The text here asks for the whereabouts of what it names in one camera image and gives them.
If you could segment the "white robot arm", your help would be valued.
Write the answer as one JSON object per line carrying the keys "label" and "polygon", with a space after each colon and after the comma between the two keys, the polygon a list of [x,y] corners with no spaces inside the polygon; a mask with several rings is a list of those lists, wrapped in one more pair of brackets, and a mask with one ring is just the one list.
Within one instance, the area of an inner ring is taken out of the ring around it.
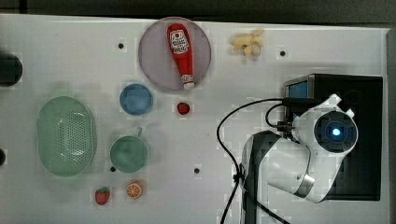
{"label": "white robot arm", "polygon": [[272,131],[247,140],[240,163],[240,224],[278,224],[284,219],[268,209],[268,188],[274,187],[312,203],[327,196],[345,156],[358,143],[352,110],[344,111],[333,94],[296,117],[290,138]]}

